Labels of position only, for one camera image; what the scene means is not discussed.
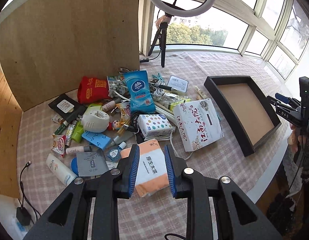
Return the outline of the person right hand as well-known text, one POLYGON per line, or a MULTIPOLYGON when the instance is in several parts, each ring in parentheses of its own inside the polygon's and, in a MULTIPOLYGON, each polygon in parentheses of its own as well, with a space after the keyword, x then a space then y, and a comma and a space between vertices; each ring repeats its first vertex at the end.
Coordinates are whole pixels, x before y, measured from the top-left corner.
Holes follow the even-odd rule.
POLYGON ((290 124, 290 129, 292 130, 290 136, 288 137, 287 143, 290 147, 290 150, 293 154, 298 152, 298 146, 300 144, 306 143, 306 136, 301 135, 301 132, 293 124, 290 124))

